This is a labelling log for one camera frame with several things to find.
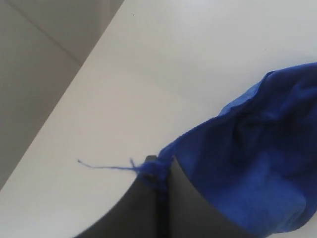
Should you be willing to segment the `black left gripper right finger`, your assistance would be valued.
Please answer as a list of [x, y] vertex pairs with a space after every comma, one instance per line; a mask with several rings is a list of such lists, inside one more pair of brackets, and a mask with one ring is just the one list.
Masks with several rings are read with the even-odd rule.
[[168, 175], [169, 236], [171, 238], [254, 238], [228, 220], [192, 185], [176, 157]]

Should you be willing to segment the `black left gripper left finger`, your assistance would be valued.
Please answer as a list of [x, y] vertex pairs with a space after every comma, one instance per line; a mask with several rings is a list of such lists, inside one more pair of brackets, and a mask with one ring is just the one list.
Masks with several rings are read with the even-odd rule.
[[157, 238], [157, 194], [135, 179], [116, 205], [77, 238]]

